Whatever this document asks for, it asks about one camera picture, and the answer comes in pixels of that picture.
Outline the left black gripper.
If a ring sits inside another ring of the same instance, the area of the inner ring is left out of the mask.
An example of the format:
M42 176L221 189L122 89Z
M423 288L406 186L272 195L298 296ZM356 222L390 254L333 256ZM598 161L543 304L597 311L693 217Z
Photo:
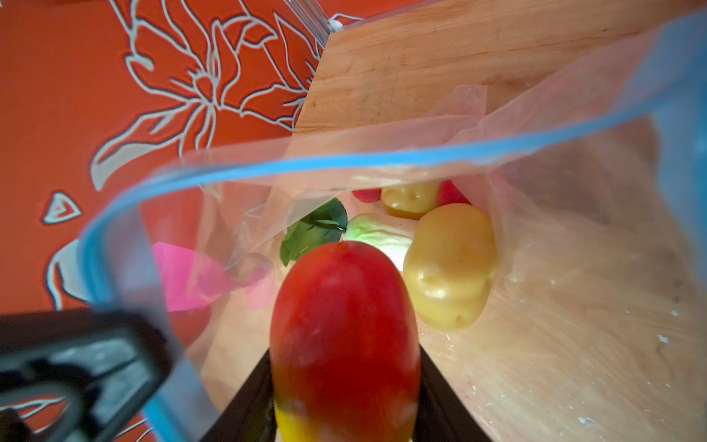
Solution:
M133 312L74 309L1 319L1 438L111 441L171 372L162 332ZM64 412L34 432L13 410L57 399Z

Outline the clear zip top bag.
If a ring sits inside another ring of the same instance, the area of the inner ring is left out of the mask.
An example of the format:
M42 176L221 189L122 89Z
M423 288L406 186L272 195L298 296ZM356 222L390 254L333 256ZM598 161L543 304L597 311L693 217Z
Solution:
M176 366L143 410L204 436L266 348L300 217L357 185L449 179L493 221L500 267L473 326L421 341L493 441L706 438L706 5L431 7L329 41L294 136L212 148L114 200L78 271L92 305L138 311ZM152 246L274 266L169 312Z

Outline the red yellow mango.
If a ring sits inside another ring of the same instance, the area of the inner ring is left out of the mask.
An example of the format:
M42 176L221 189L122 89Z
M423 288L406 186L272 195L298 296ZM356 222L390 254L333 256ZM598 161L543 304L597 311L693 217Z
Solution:
M285 441L408 441L421 385L412 303L396 266L356 241L301 258L272 314L274 410Z

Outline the red apple front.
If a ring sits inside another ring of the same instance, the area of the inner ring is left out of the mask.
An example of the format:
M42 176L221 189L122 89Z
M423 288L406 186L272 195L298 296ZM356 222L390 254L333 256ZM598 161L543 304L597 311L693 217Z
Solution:
M377 189L364 189L352 191L353 197L361 203L364 204L374 204L380 201L382 190Z

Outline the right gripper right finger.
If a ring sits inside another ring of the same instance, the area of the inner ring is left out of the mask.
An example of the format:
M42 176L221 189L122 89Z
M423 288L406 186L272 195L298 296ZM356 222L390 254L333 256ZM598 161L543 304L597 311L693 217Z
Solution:
M427 351L421 348L420 353L421 387L414 441L491 442Z

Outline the yellow potato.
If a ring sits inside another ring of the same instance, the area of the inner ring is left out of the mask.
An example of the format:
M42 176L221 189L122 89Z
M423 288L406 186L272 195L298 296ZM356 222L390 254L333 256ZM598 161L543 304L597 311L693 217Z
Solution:
M490 217L469 204L449 204L420 219L402 276L418 317L452 332L481 316L498 266Z

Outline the red apple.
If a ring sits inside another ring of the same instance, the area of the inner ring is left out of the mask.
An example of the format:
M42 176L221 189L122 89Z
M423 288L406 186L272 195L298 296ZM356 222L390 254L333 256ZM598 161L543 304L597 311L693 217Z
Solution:
M470 206L471 202L452 180L444 180L440 183L437 192L437 206L449 206L450 204L468 204Z
M361 203L364 204L374 204L380 201L382 190L377 189L364 189L352 191L353 197Z

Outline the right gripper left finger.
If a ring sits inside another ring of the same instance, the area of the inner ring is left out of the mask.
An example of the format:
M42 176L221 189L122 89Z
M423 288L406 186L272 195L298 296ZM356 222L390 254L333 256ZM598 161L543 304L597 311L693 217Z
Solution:
M202 442L275 442L274 387L266 350Z

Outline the yellow-green pear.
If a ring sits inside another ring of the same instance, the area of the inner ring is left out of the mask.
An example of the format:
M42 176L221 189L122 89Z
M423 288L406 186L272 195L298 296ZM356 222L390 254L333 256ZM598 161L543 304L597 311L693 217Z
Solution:
M441 182L422 182L382 189L381 204L389 215L419 220L438 207Z

